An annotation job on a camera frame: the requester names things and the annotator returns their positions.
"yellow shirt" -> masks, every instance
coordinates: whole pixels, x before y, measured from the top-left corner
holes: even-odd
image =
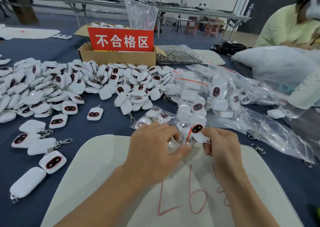
[[[277,46],[285,41],[296,44],[309,42],[320,22],[307,20],[297,24],[297,15],[295,4],[276,11],[264,25],[255,47]]]

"left hand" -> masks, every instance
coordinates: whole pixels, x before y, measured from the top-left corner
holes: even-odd
[[[172,137],[179,141],[180,132],[167,123],[144,124],[131,135],[129,152],[123,164],[125,172],[148,187],[164,180],[190,152],[190,145],[169,153],[167,143]]]

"tripod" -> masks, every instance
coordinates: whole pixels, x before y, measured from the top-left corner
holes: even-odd
[[[178,34],[179,27],[180,27],[180,33],[181,33],[181,21],[180,20],[176,20],[171,32],[173,32],[173,29],[174,29],[174,31],[177,31],[177,34]]]

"pink stool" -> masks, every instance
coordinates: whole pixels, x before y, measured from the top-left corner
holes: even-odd
[[[188,19],[194,20],[194,27],[190,27],[190,22],[187,22],[183,33],[187,34],[189,30],[193,30],[193,35],[196,35],[198,30],[198,18],[196,16],[190,16]]]
[[[209,23],[210,22],[215,22],[215,23],[220,23],[220,19],[209,19]],[[205,35],[207,35],[207,37],[210,37],[211,34],[215,35],[216,37],[218,36],[218,32],[219,32],[219,25],[206,25],[205,27]]]

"dark blue table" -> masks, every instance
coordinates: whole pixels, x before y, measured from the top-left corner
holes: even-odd
[[[72,31],[61,29],[63,34],[70,34]],[[4,58],[10,58],[13,62],[33,57],[41,61],[59,61],[67,63],[79,58],[77,48],[87,42],[87,38],[73,36],[71,40],[62,39],[13,39],[0,42],[0,54]],[[170,41],[155,40],[155,44],[175,44]],[[199,49],[203,44],[187,44],[189,47]],[[224,57],[226,67],[236,70],[230,61]],[[97,95],[84,96],[85,104],[80,105],[78,114],[70,115],[65,127],[55,129],[51,137],[57,140],[72,138],[71,144],[63,145],[59,151],[66,156],[67,163],[58,172],[47,175],[46,178],[27,197],[13,204],[9,198],[10,186],[21,177],[28,169],[39,166],[42,155],[29,156],[26,149],[12,148],[11,143],[20,134],[18,128],[30,118],[18,116],[15,120],[0,124],[0,214],[1,226],[40,226],[50,201],[63,177],[69,164],[77,153],[78,149],[90,138],[115,134],[130,136],[133,129],[130,128],[129,116],[123,116],[120,108],[113,106],[115,95],[111,99],[101,101]],[[102,103],[104,113],[100,121],[88,121],[86,114],[90,108]],[[171,101],[164,101],[162,98],[155,101],[159,107],[175,113],[176,104]],[[249,105],[250,109],[260,113],[266,112],[268,108]],[[141,117],[145,111],[134,112],[136,118]],[[40,119],[50,122],[50,117]],[[313,168],[308,168],[303,161],[287,156],[270,147],[269,145],[249,139],[246,135],[238,133],[239,141],[242,144],[257,144],[266,152],[262,155],[271,171],[284,189],[294,209],[306,227],[316,227],[317,219],[314,215],[313,206],[320,206],[320,164],[317,162]]]

